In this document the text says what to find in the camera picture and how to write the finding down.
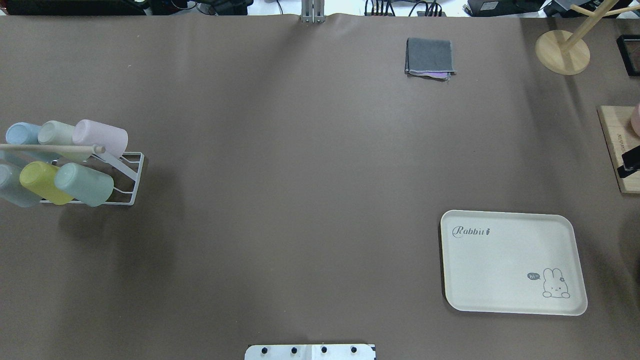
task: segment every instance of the cartoon bunny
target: cartoon bunny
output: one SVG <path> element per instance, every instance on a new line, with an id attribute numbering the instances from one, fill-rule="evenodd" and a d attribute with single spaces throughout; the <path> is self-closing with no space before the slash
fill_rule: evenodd
<path id="1" fill-rule="evenodd" d="M 560 269 L 546 268 L 543 274 L 545 276 L 545 292 L 542 293 L 544 297 L 563 297 L 568 299 L 569 289 L 566 286 L 564 277 L 562 277 L 562 271 Z"/>

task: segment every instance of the white tray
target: white tray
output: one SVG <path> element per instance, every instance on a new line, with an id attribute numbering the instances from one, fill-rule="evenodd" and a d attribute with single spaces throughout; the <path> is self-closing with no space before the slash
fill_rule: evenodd
<path id="1" fill-rule="evenodd" d="M 450 210 L 440 231 L 445 295 L 457 310 L 576 316 L 587 309 L 564 217 Z"/>

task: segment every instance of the table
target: table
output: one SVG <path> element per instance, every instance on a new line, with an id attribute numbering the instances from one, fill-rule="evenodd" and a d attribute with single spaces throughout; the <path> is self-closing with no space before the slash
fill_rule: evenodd
<path id="1" fill-rule="evenodd" d="M 603 20 L 591 65 L 535 39 L 574 20 L 0 19 L 0 124 L 124 127 L 150 159 L 132 208 L 0 202 L 5 359 L 242 359 L 248 345 L 373 343 L 378 359 L 640 356 L 640 197 L 598 105 L 630 106 Z M 403 73 L 453 41 L 449 82 Z M 450 209 L 574 226 L 578 317 L 463 313 L 442 291 Z"/>

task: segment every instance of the black frame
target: black frame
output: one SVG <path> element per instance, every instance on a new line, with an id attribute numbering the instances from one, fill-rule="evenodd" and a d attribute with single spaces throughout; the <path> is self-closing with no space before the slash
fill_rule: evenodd
<path id="1" fill-rule="evenodd" d="M 640 76 L 640 71 L 634 70 L 634 65 L 631 62 L 631 57 L 627 52 L 625 42 L 628 41 L 636 41 L 638 42 L 638 45 L 640 45 L 640 35 L 620 35 L 620 37 L 616 40 L 616 42 L 618 43 L 618 49 L 620 50 L 620 55 L 622 55 L 622 60 L 625 62 L 625 68 L 627 68 L 627 74 L 629 76 Z"/>

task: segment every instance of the folded cloth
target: folded cloth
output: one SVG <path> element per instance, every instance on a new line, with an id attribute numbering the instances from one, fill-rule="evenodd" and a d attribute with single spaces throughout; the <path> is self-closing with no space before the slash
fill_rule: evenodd
<path id="1" fill-rule="evenodd" d="M 451 41 L 409 38 L 404 72 L 415 76 L 449 79 L 453 69 Z"/>

